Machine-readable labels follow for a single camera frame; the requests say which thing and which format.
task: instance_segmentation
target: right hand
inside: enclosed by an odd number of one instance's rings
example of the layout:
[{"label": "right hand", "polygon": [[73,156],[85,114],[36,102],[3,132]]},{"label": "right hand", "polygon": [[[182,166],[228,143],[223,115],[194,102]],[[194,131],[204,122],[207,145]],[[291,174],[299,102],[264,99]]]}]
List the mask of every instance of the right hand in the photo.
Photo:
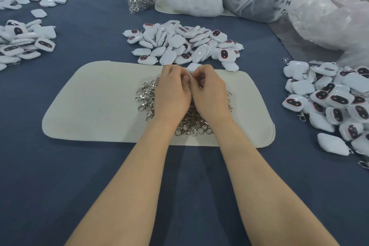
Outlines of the right hand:
[{"label": "right hand", "polygon": [[190,77],[190,86],[197,111],[211,128],[232,119],[225,82],[211,65],[199,66]]}]

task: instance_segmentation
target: blue tablecloth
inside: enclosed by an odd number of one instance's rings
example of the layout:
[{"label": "blue tablecloth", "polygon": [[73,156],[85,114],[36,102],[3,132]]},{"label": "blue tablecloth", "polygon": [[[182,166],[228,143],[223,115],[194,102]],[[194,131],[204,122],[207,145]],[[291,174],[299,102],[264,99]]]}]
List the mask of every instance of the blue tablecloth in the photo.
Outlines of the blue tablecloth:
[{"label": "blue tablecloth", "polygon": [[[34,19],[30,10],[39,7],[32,3],[1,11],[0,24],[29,22]],[[319,131],[282,107],[282,58],[289,55],[266,24],[153,9],[130,14],[126,0],[68,0],[45,11],[44,24],[57,27],[55,51],[0,72],[1,245],[66,242],[133,144],[51,139],[41,130],[42,118],[86,63],[137,61],[122,36],[125,29],[170,19],[220,29],[244,45],[237,63],[254,80],[276,126],[275,141],[261,154],[341,246],[367,245],[368,171],[353,155],[322,151]],[[222,68],[218,61],[204,63]],[[150,245],[250,245],[219,148],[169,147]]]}]

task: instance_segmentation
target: finger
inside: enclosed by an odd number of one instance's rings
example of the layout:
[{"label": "finger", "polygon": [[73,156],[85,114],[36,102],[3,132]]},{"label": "finger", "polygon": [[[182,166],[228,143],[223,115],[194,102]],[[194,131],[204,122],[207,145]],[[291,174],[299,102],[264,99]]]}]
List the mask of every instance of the finger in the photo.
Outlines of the finger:
[{"label": "finger", "polygon": [[170,74],[170,72],[172,71],[174,66],[175,66],[174,64],[164,65],[163,69],[162,69],[162,72],[161,72],[161,76],[168,76]]},{"label": "finger", "polygon": [[191,88],[193,99],[196,100],[196,98],[199,96],[201,90],[200,90],[200,87],[199,87],[199,82],[193,77],[190,77],[190,88]]},{"label": "finger", "polygon": [[190,82],[190,76],[189,75],[183,76],[183,78],[182,78],[182,88],[183,88],[185,94],[190,93],[189,82]]},{"label": "finger", "polygon": [[182,66],[179,65],[175,65],[172,68],[172,71],[170,72],[170,74],[174,74],[175,76],[180,76],[180,77],[184,77],[185,75],[189,75],[188,71],[186,68],[183,68]]},{"label": "finger", "polygon": [[209,64],[205,64],[197,67],[196,70],[192,73],[192,77],[197,80],[201,80],[204,76],[208,76],[214,73],[214,68]]}]

